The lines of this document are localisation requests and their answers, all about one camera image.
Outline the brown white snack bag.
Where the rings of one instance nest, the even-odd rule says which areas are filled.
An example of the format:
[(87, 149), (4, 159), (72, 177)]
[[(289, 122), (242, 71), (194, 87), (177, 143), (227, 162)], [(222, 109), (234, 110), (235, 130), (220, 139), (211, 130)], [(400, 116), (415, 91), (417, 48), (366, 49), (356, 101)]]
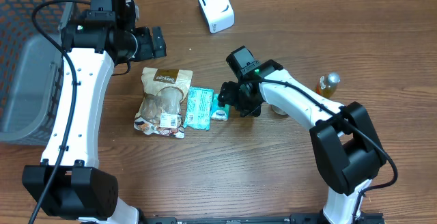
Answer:
[(185, 100), (193, 72), (177, 69), (143, 69), (143, 101), (135, 115), (134, 129), (145, 135), (157, 134), (183, 139), (181, 105)]

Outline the green white can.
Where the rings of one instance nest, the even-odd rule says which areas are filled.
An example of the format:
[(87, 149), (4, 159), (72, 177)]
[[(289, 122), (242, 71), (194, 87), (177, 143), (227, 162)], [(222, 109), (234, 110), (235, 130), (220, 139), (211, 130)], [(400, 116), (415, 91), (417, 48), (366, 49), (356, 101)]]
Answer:
[(271, 105), (271, 108), (278, 115), (287, 115), (287, 113), (285, 111), (283, 111), (282, 109), (280, 109), (274, 105)]

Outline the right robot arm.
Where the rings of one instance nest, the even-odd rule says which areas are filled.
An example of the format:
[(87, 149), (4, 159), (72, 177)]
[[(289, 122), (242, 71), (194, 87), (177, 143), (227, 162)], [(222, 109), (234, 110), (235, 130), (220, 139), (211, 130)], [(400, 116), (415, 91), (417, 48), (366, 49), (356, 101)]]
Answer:
[(273, 60), (260, 63), (245, 46), (226, 62), (235, 82), (222, 84), (218, 103), (242, 117), (259, 116), (271, 104), (309, 131), (318, 171), (328, 185), (328, 197), (318, 213), (291, 214), (288, 223), (383, 223), (382, 214), (361, 211), (365, 192), (387, 160), (365, 107), (329, 100), (294, 79)]

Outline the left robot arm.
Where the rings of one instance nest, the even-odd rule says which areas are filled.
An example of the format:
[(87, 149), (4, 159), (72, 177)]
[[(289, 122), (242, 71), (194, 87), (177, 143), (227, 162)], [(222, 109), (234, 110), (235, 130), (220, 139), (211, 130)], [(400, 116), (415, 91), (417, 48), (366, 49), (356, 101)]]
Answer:
[(160, 27), (137, 27), (134, 0), (89, 0), (70, 19), (55, 48), (64, 62), (61, 96), (50, 139), (22, 183), (36, 211), (82, 223), (145, 223), (139, 208), (120, 199), (115, 176), (101, 171), (98, 130), (114, 68), (164, 57)]

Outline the mint green tissue pack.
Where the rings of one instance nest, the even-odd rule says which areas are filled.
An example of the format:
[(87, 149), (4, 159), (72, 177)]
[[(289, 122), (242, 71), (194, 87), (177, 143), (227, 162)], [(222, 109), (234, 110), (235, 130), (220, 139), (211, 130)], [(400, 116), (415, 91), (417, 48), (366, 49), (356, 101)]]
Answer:
[(213, 95), (213, 89), (190, 87), (184, 128), (191, 127), (197, 130), (210, 129), (210, 112)]

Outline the teal white tissue pack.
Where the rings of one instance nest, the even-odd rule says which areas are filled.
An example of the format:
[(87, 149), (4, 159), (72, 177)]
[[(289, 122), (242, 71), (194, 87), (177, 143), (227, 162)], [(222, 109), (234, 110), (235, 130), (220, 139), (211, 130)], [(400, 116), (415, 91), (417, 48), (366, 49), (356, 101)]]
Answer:
[(219, 105), (218, 96), (218, 94), (214, 94), (213, 96), (210, 118), (212, 120), (227, 121), (229, 119), (230, 106), (225, 104), (224, 107), (221, 107)]

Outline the yellow drink bottle grey cap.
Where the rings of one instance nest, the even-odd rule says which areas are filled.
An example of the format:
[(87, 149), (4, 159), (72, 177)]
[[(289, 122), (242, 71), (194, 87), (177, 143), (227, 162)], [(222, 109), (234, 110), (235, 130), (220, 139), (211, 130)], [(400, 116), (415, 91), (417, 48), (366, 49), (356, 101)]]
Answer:
[(336, 72), (331, 72), (320, 77), (317, 85), (315, 86), (315, 92), (322, 97), (330, 98), (340, 83), (340, 76)]

